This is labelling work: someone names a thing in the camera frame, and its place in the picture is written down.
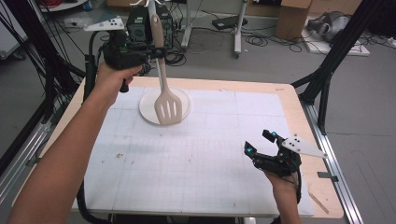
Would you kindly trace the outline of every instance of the cardboard box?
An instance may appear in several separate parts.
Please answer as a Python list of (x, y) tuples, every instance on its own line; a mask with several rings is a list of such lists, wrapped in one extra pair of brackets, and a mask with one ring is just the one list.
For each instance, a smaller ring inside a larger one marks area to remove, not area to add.
[(280, 7), (253, 4), (253, 0), (247, 1), (245, 14), (249, 16), (278, 17)]
[(323, 12), (340, 11), (353, 15), (361, 0), (313, 0), (309, 14), (323, 14)]
[(301, 37), (311, 7), (311, 0), (282, 0), (276, 25), (276, 36), (286, 40)]
[[(130, 7), (131, 3), (136, 3), (138, 0), (107, 0), (107, 5), (109, 7)], [(143, 0), (141, 3), (139, 3), (140, 6), (143, 6), (146, 4), (146, 1)]]

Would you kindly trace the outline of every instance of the floor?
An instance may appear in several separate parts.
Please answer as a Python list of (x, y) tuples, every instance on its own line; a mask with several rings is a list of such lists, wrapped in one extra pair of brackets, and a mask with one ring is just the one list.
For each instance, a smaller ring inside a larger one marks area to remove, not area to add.
[[(74, 8), (56, 14), (64, 17), (84, 13)], [(98, 4), (88, 13), (96, 21), (121, 15), (125, 11)], [(213, 15), (199, 13), (194, 27), (211, 27)], [(247, 17), (247, 29), (259, 29), (276, 24), (276, 20)], [(273, 34), (274, 28), (262, 34)], [(83, 51), (88, 50), (89, 33), (74, 31), (70, 34)], [(71, 41), (65, 40), (73, 64), (84, 69), (84, 59)], [(233, 36), (194, 29), (182, 66), (167, 66), (169, 77), (222, 79), (250, 82), (291, 83), (314, 72), (325, 55), (308, 53), (304, 44), (282, 46), (269, 41), (265, 47), (250, 45), (243, 40), (242, 54), (235, 59)], [(394, 223), (396, 220), (396, 50), (382, 45), (365, 46), (369, 57), (347, 56), (336, 70), (330, 89), (326, 131), (340, 163), (346, 182), (357, 204), (363, 222)], [(0, 63), (0, 155), (11, 144), (24, 123), (42, 101), (43, 89), (29, 60), (8, 59)], [(156, 76), (152, 70), (148, 76)], [(29, 168), (21, 175), (14, 189), (0, 205), (0, 217), (10, 211), (13, 197)], [(69, 223), (84, 223), (78, 213), (72, 213)], [(260, 224), (270, 223), (269, 218), (257, 218)], [(347, 223), (342, 219), (304, 219), (304, 223)]]

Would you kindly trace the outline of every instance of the metal rail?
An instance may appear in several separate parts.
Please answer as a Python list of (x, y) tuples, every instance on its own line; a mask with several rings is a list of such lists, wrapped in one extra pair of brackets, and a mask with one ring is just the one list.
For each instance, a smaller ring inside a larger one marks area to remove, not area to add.
[(21, 176), (21, 173), (26, 168), (28, 162), (42, 146), (47, 135), (50, 133), (50, 126), (50, 122), (45, 124), (39, 123), (22, 146), (18, 158), (14, 159), (8, 166), (8, 169), (6, 169), (0, 182), (0, 203), (7, 197), (18, 178)]
[(332, 145), (330, 144), (329, 138), (327, 135), (321, 132), (318, 126), (318, 112), (315, 109), (315, 106), (305, 103), (302, 103), (302, 106), (311, 125), (312, 133), (318, 142), (319, 148), (321, 148), (323, 152), (327, 153), (329, 156), (329, 159), (325, 160), (325, 164), (331, 176), (337, 177), (337, 181), (333, 181), (333, 184), (343, 205), (349, 223), (362, 224), (363, 220), (361, 219), (361, 213), (359, 212), (358, 206), (353, 200), (341, 167), (337, 161), (337, 158), (335, 157), (334, 151), (332, 150)]

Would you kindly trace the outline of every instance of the spatula handle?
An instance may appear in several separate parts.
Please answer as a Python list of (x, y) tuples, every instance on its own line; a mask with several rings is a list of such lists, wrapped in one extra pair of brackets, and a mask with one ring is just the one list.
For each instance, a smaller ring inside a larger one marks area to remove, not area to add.
[[(163, 25), (157, 14), (151, 17), (151, 33), (155, 48), (163, 48)], [(158, 65), (160, 67), (161, 88), (162, 91), (166, 91), (169, 88), (166, 82), (165, 58), (158, 59)]]

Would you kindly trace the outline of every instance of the spatula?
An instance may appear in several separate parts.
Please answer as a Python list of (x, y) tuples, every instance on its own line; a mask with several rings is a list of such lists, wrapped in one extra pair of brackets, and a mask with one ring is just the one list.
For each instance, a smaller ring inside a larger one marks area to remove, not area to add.
[[(163, 48), (163, 26), (160, 18), (154, 14), (151, 18), (151, 32), (156, 48)], [(166, 81), (165, 58), (158, 59), (161, 94), (154, 103), (155, 113), (161, 125), (180, 123), (182, 104), (180, 98), (171, 92)]]

